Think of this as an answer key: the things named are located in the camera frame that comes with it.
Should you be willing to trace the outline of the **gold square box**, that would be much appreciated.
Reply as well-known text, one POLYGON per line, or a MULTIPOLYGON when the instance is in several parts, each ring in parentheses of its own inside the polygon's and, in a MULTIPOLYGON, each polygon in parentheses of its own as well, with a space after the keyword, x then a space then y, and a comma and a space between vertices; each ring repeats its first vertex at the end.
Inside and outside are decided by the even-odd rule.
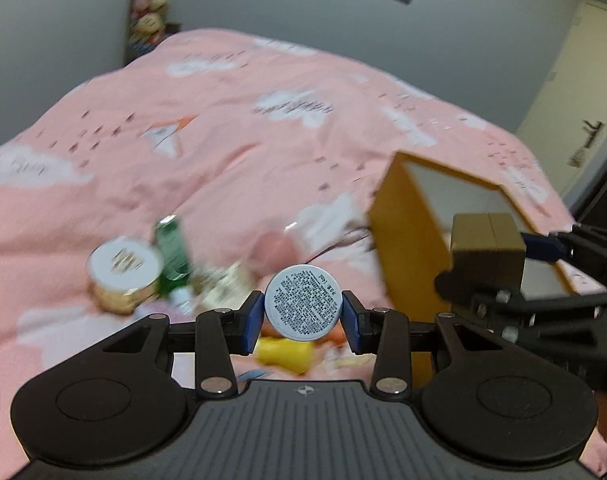
POLYGON ((518 290, 526 244, 510 214, 456 214, 450 252, 452 267, 474 282, 518 290))

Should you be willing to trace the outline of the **yellow squeeze tube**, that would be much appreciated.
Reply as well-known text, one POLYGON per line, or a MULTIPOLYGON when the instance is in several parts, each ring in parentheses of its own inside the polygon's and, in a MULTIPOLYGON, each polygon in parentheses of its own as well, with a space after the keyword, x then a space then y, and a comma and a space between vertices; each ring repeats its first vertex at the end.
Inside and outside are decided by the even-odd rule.
POLYGON ((254 357, 261 364, 302 375, 308 373, 313 365, 314 344, 310 341, 261 337, 256 344, 254 357))

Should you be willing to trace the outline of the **small white round jar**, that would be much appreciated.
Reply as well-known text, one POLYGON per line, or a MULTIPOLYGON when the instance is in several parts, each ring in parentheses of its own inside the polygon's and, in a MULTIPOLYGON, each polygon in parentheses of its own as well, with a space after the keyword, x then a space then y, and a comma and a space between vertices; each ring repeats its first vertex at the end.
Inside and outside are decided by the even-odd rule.
POLYGON ((334 328, 343 307, 335 278, 312 264, 295 264, 276 273, 264 292, 264 312, 273 328, 296 341, 322 339, 334 328))

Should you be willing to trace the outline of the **green glass bottle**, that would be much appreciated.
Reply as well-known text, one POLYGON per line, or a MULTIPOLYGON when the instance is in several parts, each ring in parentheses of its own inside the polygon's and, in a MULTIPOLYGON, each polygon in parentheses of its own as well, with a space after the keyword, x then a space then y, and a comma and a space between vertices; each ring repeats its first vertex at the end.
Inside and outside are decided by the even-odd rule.
POLYGON ((169 214, 155 224, 154 244, 162 255, 160 295, 166 297, 182 315, 191 315, 195 300, 193 267, 178 216, 169 214))

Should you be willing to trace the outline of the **pink clear pouch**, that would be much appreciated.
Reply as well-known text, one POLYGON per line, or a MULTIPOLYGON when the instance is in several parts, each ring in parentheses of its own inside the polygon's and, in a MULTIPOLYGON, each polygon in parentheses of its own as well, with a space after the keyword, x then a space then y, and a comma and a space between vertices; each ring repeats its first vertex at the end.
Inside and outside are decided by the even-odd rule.
POLYGON ((249 255, 249 268, 262 280, 304 260, 305 244, 298 223, 266 223, 258 231, 249 255))

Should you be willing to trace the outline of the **white gold cream jar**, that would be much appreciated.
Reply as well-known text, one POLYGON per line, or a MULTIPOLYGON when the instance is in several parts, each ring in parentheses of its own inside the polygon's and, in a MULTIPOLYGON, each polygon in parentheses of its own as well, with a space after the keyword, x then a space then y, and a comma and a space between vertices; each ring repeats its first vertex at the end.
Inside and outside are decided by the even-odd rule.
POLYGON ((87 260, 89 292, 104 311, 130 315, 158 296, 163 267, 159 250, 142 238, 106 240, 87 260))

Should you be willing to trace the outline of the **orange cardboard box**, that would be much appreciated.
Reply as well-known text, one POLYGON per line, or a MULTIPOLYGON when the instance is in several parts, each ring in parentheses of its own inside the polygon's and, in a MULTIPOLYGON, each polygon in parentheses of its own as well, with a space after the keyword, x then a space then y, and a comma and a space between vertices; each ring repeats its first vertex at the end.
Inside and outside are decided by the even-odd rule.
MULTIPOLYGON (((369 208, 369 226, 391 304, 412 321, 431 322, 450 306, 435 278, 451 270, 456 214, 510 214, 520 232, 540 230, 503 186, 406 152, 392 157, 369 208)), ((577 292, 559 263, 526 258, 519 292, 529 298, 577 292)))

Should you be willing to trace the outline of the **cream door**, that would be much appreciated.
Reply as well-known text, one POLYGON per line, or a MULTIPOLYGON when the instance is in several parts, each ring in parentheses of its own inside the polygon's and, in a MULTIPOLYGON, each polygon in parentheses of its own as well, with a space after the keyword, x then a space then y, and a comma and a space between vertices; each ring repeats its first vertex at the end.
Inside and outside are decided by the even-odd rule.
POLYGON ((607 138, 607 5, 582 0, 564 47, 517 136, 535 154, 555 191, 565 194, 607 138), (587 140, 583 121, 605 124, 580 168, 570 156, 587 140))

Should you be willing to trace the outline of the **pink patterned bed cover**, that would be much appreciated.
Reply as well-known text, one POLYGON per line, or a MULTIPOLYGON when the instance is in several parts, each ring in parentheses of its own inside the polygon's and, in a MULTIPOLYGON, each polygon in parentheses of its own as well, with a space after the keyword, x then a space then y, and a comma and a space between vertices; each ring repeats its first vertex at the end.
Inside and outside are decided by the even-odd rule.
POLYGON ((221 29, 182 32, 84 81, 0 146, 0 479, 25 465, 24 382, 124 325, 94 304, 90 253, 176 214, 192 255, 272 274, 298 244, 385 303, 362 226, 398 152, 500 185, 539 232, 573 218, 511 133, 371 66, 221 29))

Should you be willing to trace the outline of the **stuffed toy hanging column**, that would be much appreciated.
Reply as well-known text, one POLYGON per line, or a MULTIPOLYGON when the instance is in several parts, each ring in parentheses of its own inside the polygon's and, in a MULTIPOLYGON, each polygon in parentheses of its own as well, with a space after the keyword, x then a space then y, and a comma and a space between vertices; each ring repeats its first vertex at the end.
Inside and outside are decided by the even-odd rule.
POLYGON ((151 53, 167 37, 170 0, 131 0, 126 36, 126 65, 151 53))

